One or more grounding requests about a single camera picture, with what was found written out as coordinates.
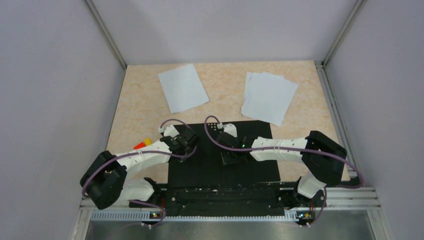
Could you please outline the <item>grey black file folder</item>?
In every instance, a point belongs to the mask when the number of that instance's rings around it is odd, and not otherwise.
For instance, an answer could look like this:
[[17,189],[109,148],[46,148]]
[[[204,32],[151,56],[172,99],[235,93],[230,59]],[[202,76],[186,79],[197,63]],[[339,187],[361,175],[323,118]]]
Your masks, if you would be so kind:
[[204,124],[192,123],[190,127],[200,136],[200,142],[195,153],[184,162],[169,162],[167,185],[170,188],[247,185],[281,180],[275,160],[224,165],[221,156],[224,151],[209,140]]

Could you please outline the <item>white paper sheet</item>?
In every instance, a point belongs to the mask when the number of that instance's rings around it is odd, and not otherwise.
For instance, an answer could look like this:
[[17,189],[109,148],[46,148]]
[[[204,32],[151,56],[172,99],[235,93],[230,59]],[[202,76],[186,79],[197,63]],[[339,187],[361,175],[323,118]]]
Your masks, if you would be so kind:
[[164,71],[157,76],[172,114],[201,106],[210,100],[193,64]]

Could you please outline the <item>white paper stack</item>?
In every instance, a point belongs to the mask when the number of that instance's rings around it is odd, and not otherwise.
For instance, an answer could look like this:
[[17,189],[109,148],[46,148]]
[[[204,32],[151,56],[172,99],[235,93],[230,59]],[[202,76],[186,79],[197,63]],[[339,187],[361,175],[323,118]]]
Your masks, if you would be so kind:
[[282,75],[247,72],[241,114],[280,127],[298,87]]

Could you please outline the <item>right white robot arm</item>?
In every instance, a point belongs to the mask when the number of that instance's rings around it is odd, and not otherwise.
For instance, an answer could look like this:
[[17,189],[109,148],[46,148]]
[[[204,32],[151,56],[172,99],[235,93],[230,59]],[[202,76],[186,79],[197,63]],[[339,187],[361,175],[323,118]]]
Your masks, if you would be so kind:
[[225,151],[222,157],[224,165],[283,161],[306,166],[307,172],[297,181],[293,192],[293,200],[299,206],[307,206],[324,187],[341,183],[347,157],[345,148],[317,130],[301,138],[246,136],[242,140],[223,131],[214,143]]

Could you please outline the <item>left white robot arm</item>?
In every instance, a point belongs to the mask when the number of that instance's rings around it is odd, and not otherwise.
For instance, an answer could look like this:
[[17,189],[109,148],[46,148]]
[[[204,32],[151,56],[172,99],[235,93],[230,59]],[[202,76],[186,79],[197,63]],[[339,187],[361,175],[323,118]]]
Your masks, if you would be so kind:
[[170,160],[184,162],[193,155],[201,138],[190,128],[178,132],[165,130],[154,143],[120,154],[101,152],[80,179],[82,196],[90,198],[99,209],[117,201],[129,201],[149,207],[162,203],[161,188],[150,177],[135,179],[139,172]]

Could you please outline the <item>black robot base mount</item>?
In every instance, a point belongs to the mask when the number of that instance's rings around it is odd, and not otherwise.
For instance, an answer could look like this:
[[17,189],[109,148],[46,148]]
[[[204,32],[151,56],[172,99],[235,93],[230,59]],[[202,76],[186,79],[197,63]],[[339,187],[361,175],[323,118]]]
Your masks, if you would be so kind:
[[161,193],[149,203],[164,208],[168,217],[274,217],[323,206],[322,190],[307,198],[297,192],[297,186],[296,182],[161,183]]

